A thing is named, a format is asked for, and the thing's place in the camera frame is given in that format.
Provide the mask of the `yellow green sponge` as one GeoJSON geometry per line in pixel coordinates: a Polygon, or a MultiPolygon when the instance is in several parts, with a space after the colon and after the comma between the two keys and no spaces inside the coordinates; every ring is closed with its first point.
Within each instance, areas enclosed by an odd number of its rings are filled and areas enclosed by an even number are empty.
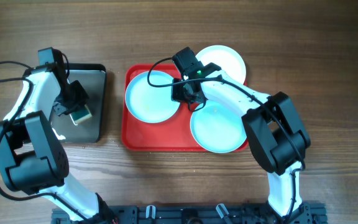
{"type": "Polygon", "coordinates": [[[79,110],[70,113],[70,118],[75,126],[79,125],[87,119],[90,119],[91,117],[92,114],[88,108],[88,105],[84,105],[79,110]]]}

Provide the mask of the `light blue plate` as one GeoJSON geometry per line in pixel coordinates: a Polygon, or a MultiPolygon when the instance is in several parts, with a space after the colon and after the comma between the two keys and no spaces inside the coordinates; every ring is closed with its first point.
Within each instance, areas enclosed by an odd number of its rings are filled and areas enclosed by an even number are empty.
{"type": "Polygon", "coordinates": [[[171,98],[172,88],[157,88],[147,82],[148,72],[134,77],[126,88],[125,103],[130,114],[145,123],[161,123],[171,118],[180,103],[171,98]]]}
{"type": "Polygon", "coordinates": [[[190,131],[203,149],[218,154],[239,149],[247,139],[241,118],[214,101],[196,107],[191,114],[190,131]]]}

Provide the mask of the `white round plate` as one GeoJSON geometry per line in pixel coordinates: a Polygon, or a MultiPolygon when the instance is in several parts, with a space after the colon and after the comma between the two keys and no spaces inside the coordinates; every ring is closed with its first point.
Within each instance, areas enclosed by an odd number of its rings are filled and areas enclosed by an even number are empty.
{"type": "Polygon", "coordinates": [[[212,45],[196,54],[203,65],[214,63],[220,66],[233,80],[244,84],[246,82],[246,64],[239,53],[224,45],[212,45]]]}

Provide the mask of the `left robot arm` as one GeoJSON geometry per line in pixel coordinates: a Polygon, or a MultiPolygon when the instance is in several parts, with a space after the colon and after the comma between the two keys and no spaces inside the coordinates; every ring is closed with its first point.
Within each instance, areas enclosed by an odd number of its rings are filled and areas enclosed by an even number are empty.
{"type": "Polygon", "coordinates": [[[25,66],[17,80],[23,89],[0,121],[0,195],[12,201],[46,198],[71,222],[114,223],[115,214],[95,192],[69,173],[67,154],[50,124],[50,114],[68,115],[74,124],[91,117],[89,98],[70,72],[101,72],[97,63],[70,63],[53,47],[38,51],[39,66],[25,66]]]}

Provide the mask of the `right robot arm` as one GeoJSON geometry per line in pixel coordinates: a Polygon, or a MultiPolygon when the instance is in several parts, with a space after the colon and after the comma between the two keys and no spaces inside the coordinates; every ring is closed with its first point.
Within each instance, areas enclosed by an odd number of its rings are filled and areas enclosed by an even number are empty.
{"type": "Polygon", "coordinates": [[[203,64],[189,47],[172,61],[181,75],[173,82],[175,100],[215,101],[241,117],[251,153],[268,173],[268,204],[289,222],[302,203],[298,174],[305,169],[305,152],[311,145],[290,97],[281,91],[270,96],[252,90],[219,65],[203,64]]]}

